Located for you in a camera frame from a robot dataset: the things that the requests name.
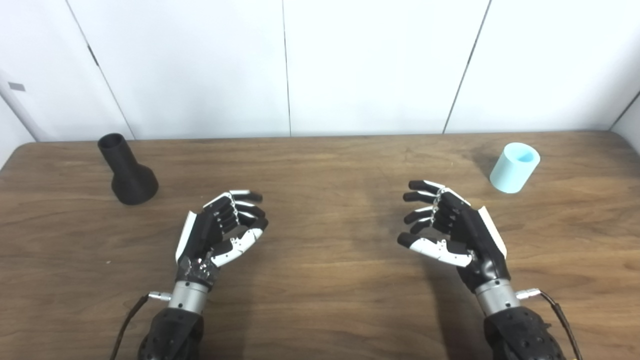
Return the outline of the black-white right robot hand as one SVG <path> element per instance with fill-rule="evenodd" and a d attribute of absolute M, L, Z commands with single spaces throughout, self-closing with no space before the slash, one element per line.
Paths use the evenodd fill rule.
<path fill-rule="evenodd" d="M 397 243 L 421 255 L 455 266 L 467 289 L 510 281 L 506 246 L 486 207 L 471 203 L 443 184 L 410 180 L 404 202 L 421 202 L 403 221 L 411 227 Z"/>

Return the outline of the black-white left robot hand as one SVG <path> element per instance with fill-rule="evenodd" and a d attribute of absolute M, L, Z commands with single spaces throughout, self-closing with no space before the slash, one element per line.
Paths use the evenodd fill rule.
<path fill-rule="evenodd" d="M 179 237 L 176 281 L 211 291 L 220 269 L 244 255 L 265 232 L 269 221 L 258 207 L 263 196 L 251 190 L 219 194 L 200 212 L 189 211 Z"/>

